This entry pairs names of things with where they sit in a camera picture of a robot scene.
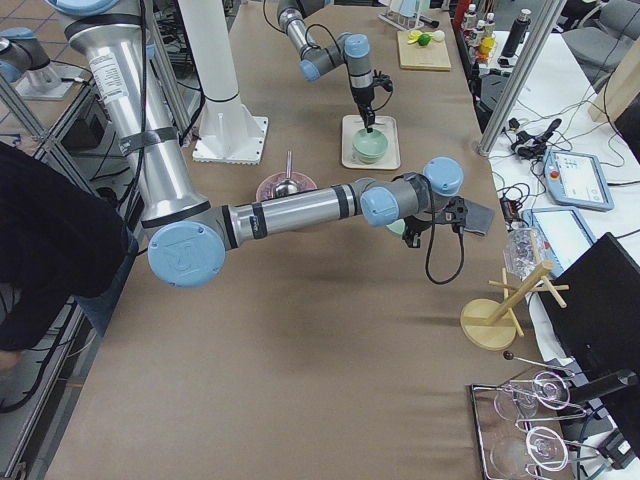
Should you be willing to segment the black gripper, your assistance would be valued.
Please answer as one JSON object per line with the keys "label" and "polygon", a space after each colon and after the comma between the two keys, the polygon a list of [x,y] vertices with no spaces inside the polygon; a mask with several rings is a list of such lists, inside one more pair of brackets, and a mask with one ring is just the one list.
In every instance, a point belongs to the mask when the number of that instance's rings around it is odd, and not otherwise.
{"label": "black gripper", "polygon": [[434,224],[432,219],[423,220],[414,215],[405,217],[403,222],[402,239],[409,248],[419,248],[421,246],[422,233],[429,230]]}
{"label": "black gripper", "polygon": [[365,132],[371,133],[375,124],[375,112],[372,107],[372,102],[375,99],[374,88],[351,88],[351,94],[359,115],[363,119]]}

